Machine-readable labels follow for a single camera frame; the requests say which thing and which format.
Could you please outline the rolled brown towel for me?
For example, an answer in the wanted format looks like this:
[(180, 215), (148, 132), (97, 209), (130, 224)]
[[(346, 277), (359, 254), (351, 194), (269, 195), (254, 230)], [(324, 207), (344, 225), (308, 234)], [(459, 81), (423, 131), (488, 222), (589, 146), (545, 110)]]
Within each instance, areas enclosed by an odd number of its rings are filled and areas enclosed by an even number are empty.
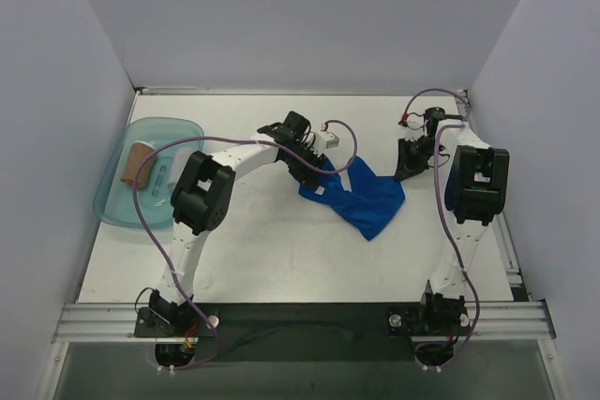
[(152, 156), (144, 165), (138, 175), (135, 177), (138, 169), (144, 160), (155, 151), (155, 148), (145, 141), (135, 141), (128, 152), (126, 166), (120, 177), (120, 181), (130, 188), (144, 190), (148, 185), (148, 180), (156, 158)]

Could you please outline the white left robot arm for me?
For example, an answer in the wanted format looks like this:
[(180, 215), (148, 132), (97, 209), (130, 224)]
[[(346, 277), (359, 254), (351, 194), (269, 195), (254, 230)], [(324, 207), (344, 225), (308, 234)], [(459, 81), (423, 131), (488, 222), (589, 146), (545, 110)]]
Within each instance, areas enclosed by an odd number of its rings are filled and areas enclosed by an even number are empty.
[(172, 240), (160, 253), (165, 269), (149, 299), (149, 310), (165, 334), (177, 336), (191, 322), (193, 283), (209, 234), (228, 213), (234, 184), (255, 170), (286, 164), (300, 185), (316, 189), (325, 151), (338, 146), (338, 137), (323, 128), (308, 130), (310, 122), (291, 111), (285, 120), (259, 128), (247, 140), (225, 140), (231, 146), (205, 154), (191, 154), (171, 197)]

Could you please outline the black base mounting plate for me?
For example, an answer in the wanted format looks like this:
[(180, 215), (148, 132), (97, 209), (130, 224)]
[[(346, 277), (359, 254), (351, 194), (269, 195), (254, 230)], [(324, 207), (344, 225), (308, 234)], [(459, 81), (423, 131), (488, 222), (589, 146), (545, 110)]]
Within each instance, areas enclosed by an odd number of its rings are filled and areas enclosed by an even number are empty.
[(451, 360), (471, 321), (462, 301), (211, 303), (140, 308), (134, 334), (159, 363), (184, 366), (212, 350), (221, 362), (378, 363)]

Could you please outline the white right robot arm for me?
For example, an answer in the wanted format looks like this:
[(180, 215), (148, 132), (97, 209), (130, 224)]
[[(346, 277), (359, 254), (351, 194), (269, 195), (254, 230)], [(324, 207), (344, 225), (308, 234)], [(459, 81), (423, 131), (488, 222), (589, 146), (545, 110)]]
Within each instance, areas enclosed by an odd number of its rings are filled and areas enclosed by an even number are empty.
[(470, 325), (465, 276), (477, 247), (505, 205), (510, 155), (482, 141), (459, 114), (440, 107), (406, 112), (399, 121), (395, 179), (433, 171), (438, 216), (445, 234), (439, 263), (426, 283), (415, 321), (424, 333)]

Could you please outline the front aluminium frame rail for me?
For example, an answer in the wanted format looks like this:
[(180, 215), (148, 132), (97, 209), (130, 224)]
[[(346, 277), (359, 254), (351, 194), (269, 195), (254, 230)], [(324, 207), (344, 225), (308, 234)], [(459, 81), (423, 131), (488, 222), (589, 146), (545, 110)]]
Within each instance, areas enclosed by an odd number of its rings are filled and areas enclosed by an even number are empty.
[[(304, 331), (309, 328), (354, 335), (369, 332), (402, 337), (407, 329), (402, 304), (207, 304), (220, 337), (226, 333)], [(54, 343), (182, 343), (186, 332), (165, 330), (141, 306), (68, 304), (53, 334)], [(547, 340), (557, 337), (544, 302), (484, 302), (473, 340)]]

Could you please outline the blue microfibre towel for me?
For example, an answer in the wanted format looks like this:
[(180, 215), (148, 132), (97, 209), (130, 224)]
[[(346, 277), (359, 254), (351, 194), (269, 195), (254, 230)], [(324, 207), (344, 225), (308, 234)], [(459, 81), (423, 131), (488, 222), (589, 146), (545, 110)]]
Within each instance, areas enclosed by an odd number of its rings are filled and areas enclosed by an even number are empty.
[(377, 175), (360, 156), (355, 158), (347, 174), (349, 190), (342, 185), (339, 173), (321, 174), (316, 190), (300, 185), (298, 194), (305, 200), (330, 207), (367, 241), (372, 241), (390, 224), (406, 195), (393, 176)]

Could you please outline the translucent blue plastic tray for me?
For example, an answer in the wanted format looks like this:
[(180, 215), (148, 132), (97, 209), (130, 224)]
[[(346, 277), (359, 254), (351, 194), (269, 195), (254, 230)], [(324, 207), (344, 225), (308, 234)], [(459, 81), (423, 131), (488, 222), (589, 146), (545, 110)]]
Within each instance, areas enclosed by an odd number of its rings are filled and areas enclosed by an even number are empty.
[(203, 129), (194, 122), (169, 117), (146, 117), (132, 122), (112, 151), (93, 201), (97, 218), (106, 224), (139, 229), (131, 182), (138, 179), (142, 215), (153, 230), (173, 223), (171, 196), (175, 165), (199, 151)]

